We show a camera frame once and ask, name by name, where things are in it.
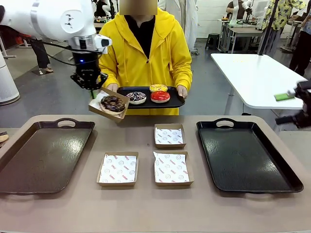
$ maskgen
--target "light blue shirt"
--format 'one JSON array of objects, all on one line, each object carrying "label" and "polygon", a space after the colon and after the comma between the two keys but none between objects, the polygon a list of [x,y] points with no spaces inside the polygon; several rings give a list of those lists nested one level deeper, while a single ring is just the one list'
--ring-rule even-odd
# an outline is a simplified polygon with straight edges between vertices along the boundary
[{"label": "light blue shirt", "polygon": [[311,35],[311,21],[307,21],[305,27],[303,28],[303,31]]}]

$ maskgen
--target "black pants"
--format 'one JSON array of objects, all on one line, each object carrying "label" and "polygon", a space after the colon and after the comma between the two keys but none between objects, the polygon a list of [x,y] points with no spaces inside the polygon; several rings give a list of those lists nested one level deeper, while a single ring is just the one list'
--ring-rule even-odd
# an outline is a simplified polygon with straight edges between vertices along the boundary
[{"label": "black pants", "polygon": [[50,60],[45,50],[44,44],[42,43],[42,40],[30,40],[29,43],[31,47],[33,47],[33,50],[37,56],[39,68],[47,68]]},{"label": "black pants", "polygon": [[311,59],[311,35],[302,31],[290,63],[290,69],[303,76]]}]

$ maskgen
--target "yellow hoodie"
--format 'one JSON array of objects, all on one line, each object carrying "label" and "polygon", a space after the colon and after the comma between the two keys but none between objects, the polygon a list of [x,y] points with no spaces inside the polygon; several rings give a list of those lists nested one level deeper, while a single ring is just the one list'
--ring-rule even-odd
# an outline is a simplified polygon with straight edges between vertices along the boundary
[{"label": "yellow hoodie", "polygon": [[[108,74],[104,87],[111,83],[117,83],[119,87],[160,83],[175,87],[183,85],[190,90],[191,55],[183,30],[174,16],[158,8],[149,59],[124,16],[117,14],[103,26],[100,34],[112,39],[108,54],[99,60],[102,72]],[[127,114],[177,115],[178,108],[128,110]]]}]

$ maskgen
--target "yellow patterned shirt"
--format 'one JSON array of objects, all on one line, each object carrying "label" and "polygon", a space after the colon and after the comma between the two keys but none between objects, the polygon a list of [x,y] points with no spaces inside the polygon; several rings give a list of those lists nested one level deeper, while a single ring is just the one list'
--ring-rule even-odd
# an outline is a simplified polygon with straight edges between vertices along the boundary
[{"label": "yellow patterned shirt", "polygon": [[[270,15],[272,14],[274,8],[275,0],[270,0],[269,7],[265,18],[263,19],[263,27],[265,29],[269,23]],[[301,10],[306,7],[306,4],[303,0],[280,0],[277,4],[276,14],[274,16],[272,28],[274,30],[280,30],[285,27],[288,22],[288,19],[291,16],[293,7]]]}]

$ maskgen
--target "donut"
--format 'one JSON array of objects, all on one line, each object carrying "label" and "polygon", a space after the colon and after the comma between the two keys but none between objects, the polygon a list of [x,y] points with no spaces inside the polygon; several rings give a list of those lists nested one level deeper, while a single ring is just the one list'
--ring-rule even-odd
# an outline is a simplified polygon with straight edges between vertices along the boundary
[{"label": "donut", "polygon": [[105,96],[99,105],[103,112],[110,115],[119,115],[125,110],[125,103],[116,96]]},{"label": "donut", "polygon": [[151,94],[151,101],[155,103],[165,103],[170,100],[170,94],[165,91],[156,91]]},{"label": "donut", "polygon": [[150,91],[155,92],[155,91],[164,91],[167,92],[167,86],[163,84],[153,84],[150,86]]},{"label": "donut", "polygon": [[130,104],[134,105],[142,104],[147,99],[146,95],[139,91],[128,93],[126,97],[130,99]]}]

